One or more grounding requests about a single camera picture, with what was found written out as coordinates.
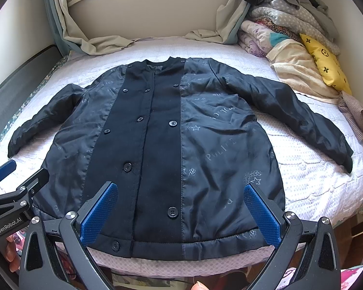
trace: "jacket sleeve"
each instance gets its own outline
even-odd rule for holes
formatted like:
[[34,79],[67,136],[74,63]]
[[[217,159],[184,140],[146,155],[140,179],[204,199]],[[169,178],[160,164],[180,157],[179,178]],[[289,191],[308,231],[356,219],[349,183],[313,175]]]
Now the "jacket sleeve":
[[17,154],[37,133],[65,122],[85,91],[74,84],[62,88],[31,120],[16,129],[8,144],[8,158]]
[[294,91],[284,83],[252,75],[216,63],[213,68],[221,83],[232,92],[289,126],[310,145],[343,165],[348,173],[352,171],[353,151],[344,134],[324,116],[314,113],[306,103],[297,99]]

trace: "jacket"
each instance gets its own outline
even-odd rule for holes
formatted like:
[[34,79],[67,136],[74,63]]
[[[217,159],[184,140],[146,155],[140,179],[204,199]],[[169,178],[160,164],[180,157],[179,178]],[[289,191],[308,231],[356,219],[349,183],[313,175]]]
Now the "jacket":
[[34,196],[43,220],[77,211],[112,181],[119,198],[92,248],[150,260],[230,256],[266,246],[243,203],[246,184],[285,208],[274,150],[251,105],[351,171],[342,132],[288,85],[196,58],[135,62],[85,88],[67,85],[14,132],[8,156],[61,124],[42,165],[49,182]]

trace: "yellow cushion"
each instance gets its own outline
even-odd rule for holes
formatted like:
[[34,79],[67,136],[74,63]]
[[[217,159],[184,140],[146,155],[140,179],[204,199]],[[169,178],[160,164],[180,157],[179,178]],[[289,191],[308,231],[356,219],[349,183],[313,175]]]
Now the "yellow cushion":
[[303,34],[300,34],[300,37],[308,52],[314,58],[324,83],[337,90],[344,90],[346,93],[352,94],[347,77],[341,70],[336,56],[317,40]]

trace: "beige towel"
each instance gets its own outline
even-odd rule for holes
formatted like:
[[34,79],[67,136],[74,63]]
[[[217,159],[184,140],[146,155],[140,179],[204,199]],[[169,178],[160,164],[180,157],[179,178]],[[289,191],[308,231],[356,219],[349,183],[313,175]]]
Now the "beige towel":
[[341,91],[338,107],[347,119],[358,141],[363,141],[363,107],[360,102],[346,92]]
[[337,104],[339,92],[327,86],[306,48],[293,39],[278,43],[267,55],[280,81],[295,92],[322,102]]

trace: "beige curtain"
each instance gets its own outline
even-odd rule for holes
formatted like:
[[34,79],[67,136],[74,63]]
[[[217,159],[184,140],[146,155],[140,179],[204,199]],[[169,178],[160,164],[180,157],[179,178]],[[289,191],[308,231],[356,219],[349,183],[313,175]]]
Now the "beige curtain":
[[88,39],[68,12],[67,0],[54,0],[59,21],[63,29],[63,39],[74,42],[91,55],[109,54],[120,51],[133,43],[121,36],[106,36]]
[[225,43],[231,30],[242,16],[247,6],[244,0],[228,0],[216,11],[216,31],[198,29],[189,32],[185,37],[199,41]]

